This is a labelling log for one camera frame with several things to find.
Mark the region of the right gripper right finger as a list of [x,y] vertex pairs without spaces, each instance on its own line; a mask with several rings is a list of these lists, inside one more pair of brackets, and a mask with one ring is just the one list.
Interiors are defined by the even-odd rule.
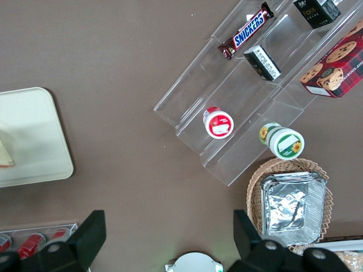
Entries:
[[297,255],[280,243],[262,239],[244,210],[234,210],[233,234],[240,259],[228,271],[344,271],[344,262],[323,248]]

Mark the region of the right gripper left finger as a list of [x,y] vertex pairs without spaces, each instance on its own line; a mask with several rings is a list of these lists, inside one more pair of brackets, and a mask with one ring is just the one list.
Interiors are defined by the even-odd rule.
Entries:
[[66,240],[56,241],[25,259],[1,253],[1,271],[87,271],[106,240],[105,212],[94,210]]

